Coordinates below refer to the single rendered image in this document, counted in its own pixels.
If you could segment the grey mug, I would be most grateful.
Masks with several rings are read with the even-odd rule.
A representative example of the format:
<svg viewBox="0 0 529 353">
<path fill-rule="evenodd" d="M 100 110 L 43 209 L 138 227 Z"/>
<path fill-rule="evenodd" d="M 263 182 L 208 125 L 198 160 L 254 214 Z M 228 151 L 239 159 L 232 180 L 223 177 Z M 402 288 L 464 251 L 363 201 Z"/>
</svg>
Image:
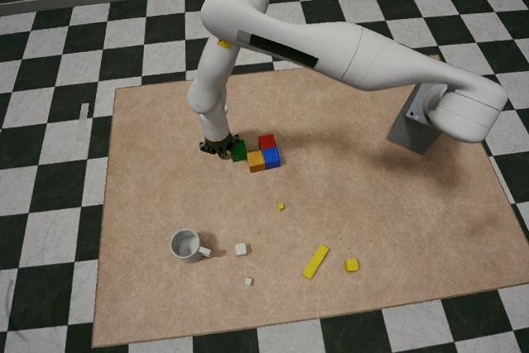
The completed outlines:
<svg viewBox="0 0 529 353">
<path fill-rule="evenodd" d="M 209 258 L 213 256 L 212 251 L 204 248 L 201 238 L 191 229 L 182 229 L 175 232 L 170 241 L 170 249 L 174 255 L 188 264 L 199 261 L 203 255 Z"/>
</svg>

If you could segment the red cube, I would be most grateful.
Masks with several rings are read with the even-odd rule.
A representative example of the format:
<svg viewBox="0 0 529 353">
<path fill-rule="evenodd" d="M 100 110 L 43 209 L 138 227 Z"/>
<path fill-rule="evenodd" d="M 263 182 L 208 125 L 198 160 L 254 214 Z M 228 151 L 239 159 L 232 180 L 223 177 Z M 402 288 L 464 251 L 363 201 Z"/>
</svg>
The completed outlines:
<svg viewBox="0 0 529 353">
<path fill-rule="evenodd" d="M 261 146 L 260 150 L 265 150 L 273 147 L 277 147 L 274 140 L 274 135 L 270 134 L 267 136 L 259 136 L 259 147 Z"/>
</svg>

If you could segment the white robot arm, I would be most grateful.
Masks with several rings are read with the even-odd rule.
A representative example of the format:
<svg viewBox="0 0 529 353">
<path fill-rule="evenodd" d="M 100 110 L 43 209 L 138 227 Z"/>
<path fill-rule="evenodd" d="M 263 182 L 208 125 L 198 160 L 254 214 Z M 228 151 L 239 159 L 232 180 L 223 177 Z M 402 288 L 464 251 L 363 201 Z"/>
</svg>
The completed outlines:
<svg viewBox="0 0 529 353">
<path fill-rule="evenodd" d="M 445 83 L 429 89 L 422 106 L 439 131 L 464 143 L 482 142 L 507 103 L 508 91 L 500 84 L 377 32 L 344 21 L 307 25 L 281 21 L 265 14 L 268 5 L 269 0 L 205 0 L 202 6 L 201 21 L 211 35 L 187 102 L 210 141 L 222 141 L 229 134 L 226 83 L 240 48 L 366 92 Z"/>
</svg>

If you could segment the blue wooden cube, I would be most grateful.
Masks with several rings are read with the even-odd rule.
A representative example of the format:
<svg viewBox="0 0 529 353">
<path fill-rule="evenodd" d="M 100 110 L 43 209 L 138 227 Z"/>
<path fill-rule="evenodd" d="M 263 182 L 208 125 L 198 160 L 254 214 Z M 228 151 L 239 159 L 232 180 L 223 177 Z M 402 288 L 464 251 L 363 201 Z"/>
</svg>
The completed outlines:
<svg viewBox="0 0 529 353">
<path fill-rule="evenodd" d="M 265 170 L 280 167 L 280 158 L 277 147 L 262 150 Z"/>
</svg>

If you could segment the small yellow block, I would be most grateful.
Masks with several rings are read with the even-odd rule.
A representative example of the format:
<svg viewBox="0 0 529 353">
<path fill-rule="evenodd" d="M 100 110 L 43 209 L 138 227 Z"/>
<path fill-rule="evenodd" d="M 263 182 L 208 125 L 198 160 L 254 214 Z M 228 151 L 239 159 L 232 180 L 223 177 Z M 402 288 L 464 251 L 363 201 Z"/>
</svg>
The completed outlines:
<svg viewBox="0 0 529 353">
<path fill-rule="evenodd" d="M 356 271 L 359 270 L 358 264 L 357 264 L 357 259 L 345 260 L 344 264 L 345 264 L 346 273 L 347 272 L 356 272 Z"/>
</svg>

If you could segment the yellow wooden cube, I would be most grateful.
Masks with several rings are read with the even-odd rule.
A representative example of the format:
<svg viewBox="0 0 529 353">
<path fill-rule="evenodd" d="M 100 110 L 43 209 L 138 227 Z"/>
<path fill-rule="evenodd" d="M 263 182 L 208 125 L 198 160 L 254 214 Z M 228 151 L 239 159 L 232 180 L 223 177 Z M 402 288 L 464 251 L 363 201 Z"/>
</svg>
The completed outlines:
<svg viewBox="0 0 529 353">
<path fill-rule="evenodd" d="M 265 170 L 265 160 L 262 150 L 246 153 L 246 155 L 251 173 Z"/>
</svg>

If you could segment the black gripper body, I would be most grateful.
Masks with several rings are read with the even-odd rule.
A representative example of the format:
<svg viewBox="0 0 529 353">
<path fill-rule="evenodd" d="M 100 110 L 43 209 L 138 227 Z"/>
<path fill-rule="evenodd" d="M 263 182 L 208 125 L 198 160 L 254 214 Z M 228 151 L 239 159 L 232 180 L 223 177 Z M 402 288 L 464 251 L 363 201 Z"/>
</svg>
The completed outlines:
<svg viewBox="0 0 529 353">
<path fill-rule="evenodd" d="M 212 147 L 212 148 L 214 148 L 214 146 L 218 146 L 219 148 L 222 148 L 222 146 L 225 145 L 225 144 L 226 144 L 226 145 L 229 145 L 229 143 L 230 143 L 232 140 L 233 140 L 233 137 L 232 137 L 232 134 L 230 133 L 230 130 L 229 130 L 229 134 L 228 134 L 228 136 L 227 136 L 225 139 L 223 139 L 222 141 L 210 141 L 210 140 L 208 140 L 208 139 L 205 137 L 205 141 L 206 141 L 205 145 L 207 145 L 207 146 L 209 146 L 209 147 Z M 211 144 L 211 145 L 209 145 L 209 144 Z M 214 145 L 214 146 L 213 146 L 213 145 Z M 219 146 L 219 145 L 221 145 L 221 146 Z"/>
</svg>

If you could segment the green wood-grain cube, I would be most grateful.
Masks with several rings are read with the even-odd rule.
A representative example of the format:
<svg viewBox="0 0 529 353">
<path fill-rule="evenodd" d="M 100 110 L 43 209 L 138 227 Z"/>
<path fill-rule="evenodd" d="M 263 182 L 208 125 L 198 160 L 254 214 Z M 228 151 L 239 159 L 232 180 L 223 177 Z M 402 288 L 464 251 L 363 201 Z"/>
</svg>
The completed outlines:
<svg viewBox="0 0 529 353">
<path fill-rule="evenodd" d="M 231 155 L 233 159 L 233 163 L 241 160 L 247 160 L 247 151 L 245 148 L 245 142 L 244 140 L 240 140 L 240 143 L 231 150 Z"/>
</svg>

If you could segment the yellow flat bar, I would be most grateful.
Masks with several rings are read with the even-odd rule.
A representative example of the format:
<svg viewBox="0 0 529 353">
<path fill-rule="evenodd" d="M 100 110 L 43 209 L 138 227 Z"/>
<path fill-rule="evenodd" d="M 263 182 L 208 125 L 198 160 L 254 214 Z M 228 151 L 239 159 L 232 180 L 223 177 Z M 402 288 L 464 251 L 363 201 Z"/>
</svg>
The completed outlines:
<svg viewBox="0 0 529 353">
<path fill-rule="evenodd" d="M 309 280 L 314 274 L 319 264 L 321 263 L 327 251 L 328 251 L 328 248 L 326 248 L 324 245 L 321 244 L 319 248 L 317 249 L 317 252 L 315 253 L 315 255 L 312 257 L 311 261 L 309 262 L 307 268 L 304 270 L 302 276 L 304 276 L 305 278 Z"/>
</svg>

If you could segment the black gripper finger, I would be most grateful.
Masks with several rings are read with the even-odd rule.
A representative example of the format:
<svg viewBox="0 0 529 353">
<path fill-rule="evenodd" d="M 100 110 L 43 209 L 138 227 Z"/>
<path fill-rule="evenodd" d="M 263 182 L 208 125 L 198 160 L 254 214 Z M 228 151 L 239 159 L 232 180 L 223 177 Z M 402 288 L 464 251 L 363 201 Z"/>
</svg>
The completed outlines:
<svg viewBox="0 0 529 353">
<path fill-rule="evenodd" d="M 203 142 L 199 143 L 200 151 L 204 151 L 204 152 L 207 152 L 207 153 L 212 154 L 212 155 L 215 155 L 216 153 L 218 153 L 219 157 L 224 159 L 223 158 L 223 154 L 222 154 L 222 148 L 219 148 L 218 146 L 214 146 L 214 148 L 209 147 L 209 146 L 205 145 L 205 142 L 204 143 Z"/>
<path fill-rule="evenodd" d="M 235 135 L 233 136 L 233 140 L 232 142 L 229 143 L 229 145 L 223 145 L 222 146 L 222 154 L 223 154 L 223 158 L 226 158 L 227 156 L 227 151 L 231 151 L 233 150 L 238 144 L 240 143 L 240 138 L 239 138 L 239 135 Z"/>
</svg>

